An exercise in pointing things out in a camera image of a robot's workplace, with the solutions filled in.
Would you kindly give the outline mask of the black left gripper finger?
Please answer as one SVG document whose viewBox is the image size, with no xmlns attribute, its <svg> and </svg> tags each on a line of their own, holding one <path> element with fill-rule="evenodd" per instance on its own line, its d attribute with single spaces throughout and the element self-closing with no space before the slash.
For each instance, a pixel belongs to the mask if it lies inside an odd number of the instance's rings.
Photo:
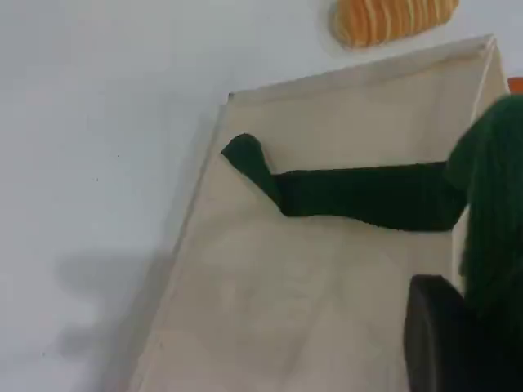
<svg viewBox="0 0 523 392">
<path fill-rule="evenodd" d="M 410 391 L 486 391 L 480 327 L 461 294 L 438 275 L 409 284 L 404 358 Z"/>
</svg>

